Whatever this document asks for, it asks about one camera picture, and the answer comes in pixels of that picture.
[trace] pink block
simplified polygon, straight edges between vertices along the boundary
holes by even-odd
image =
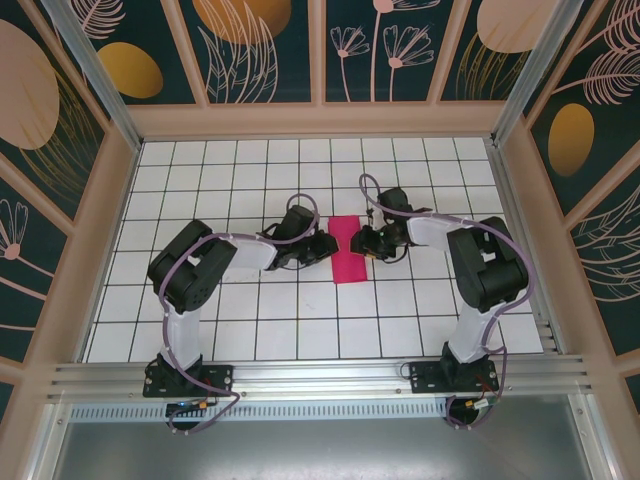
[[[333,283],[356,283],[367,281],[367,267],[363,255],[351,253],[351,238],[360,230],[360,219],[356,215],[331,217],[329,233],[338,242],[338,253],[331,256]]]

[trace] beige oval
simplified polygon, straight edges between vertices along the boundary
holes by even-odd
[[[0,20],[0,137],[28,150],[49,141],[60,96],[49,59],[22,30]]]
[[[555,6],[556,0],[484,0],[478,37],[494,52],[527,52],[536,46]]]

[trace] gray metal surface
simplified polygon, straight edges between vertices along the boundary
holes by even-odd
[[[478,430],[442,419],[222,422],[193,437],[161,424],[72,424],[57,480],[581,480],[566,398],[507,398]]]

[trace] black mounting plate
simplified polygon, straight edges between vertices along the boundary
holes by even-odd
[[[212,387],[231,391],[233,387],[233,366],[202,365],[197,379],[203,383],[210,383]],[[142,396],[145,398],[204,398],[207,396],[207,391],[186,381],[182,385],[172,382],[167,377],[166,370],[163,367],[154,365],[146,369]]]
[[[430,362],[409,362],[409,380],[411,382],[412,393],[468,393],[482,392],[482,384],[478,382],[475,375],[458,381],[455,386],[451,385],[444,374],[444,370],[439,360]],[[499,388],[498,376],[495,364],[486,360],[478,365],[475,372],[493,390]]]

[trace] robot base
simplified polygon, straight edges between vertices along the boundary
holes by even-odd
[[[187,369],[187,373],[202,383],[222,390],[231,391],[233,386],[231,365],[204,365],[202,356]],[[167,363],[162,355],[158,354],[156,365],[145,368],[142,396],[145,398],[194,398],[215,395],[188,382],[180,372]]]

